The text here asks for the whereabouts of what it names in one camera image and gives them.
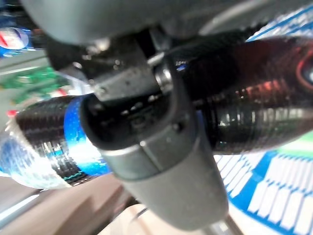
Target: ridged bottle surface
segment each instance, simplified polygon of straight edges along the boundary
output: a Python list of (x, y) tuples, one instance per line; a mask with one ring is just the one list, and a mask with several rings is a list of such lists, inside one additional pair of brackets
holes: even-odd
[(80, 125), (82, 99), (53, 98), (11, 119), (1, 137), (2, 171), (33, 188), (66, 188), (109, 173)]
[(274, 148), (313, 129), (313, 40), (278, 37), (192, 61), (184, 81), (216, 153)]

